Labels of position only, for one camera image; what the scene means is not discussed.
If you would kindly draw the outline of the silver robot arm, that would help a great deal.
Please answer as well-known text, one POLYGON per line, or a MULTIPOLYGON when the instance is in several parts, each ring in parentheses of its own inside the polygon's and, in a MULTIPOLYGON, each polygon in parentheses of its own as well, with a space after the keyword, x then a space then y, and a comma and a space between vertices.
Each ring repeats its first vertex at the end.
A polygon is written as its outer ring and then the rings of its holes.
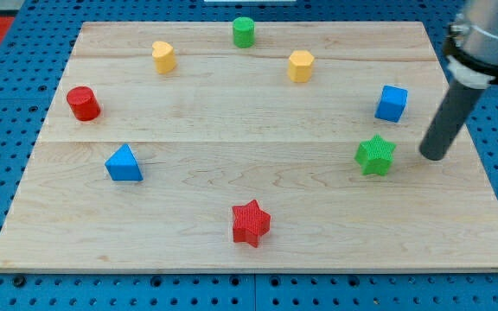
POLYGON ((498 85, 498 0, 469 0, 449 24, 443 53, 460 84, 498 85))

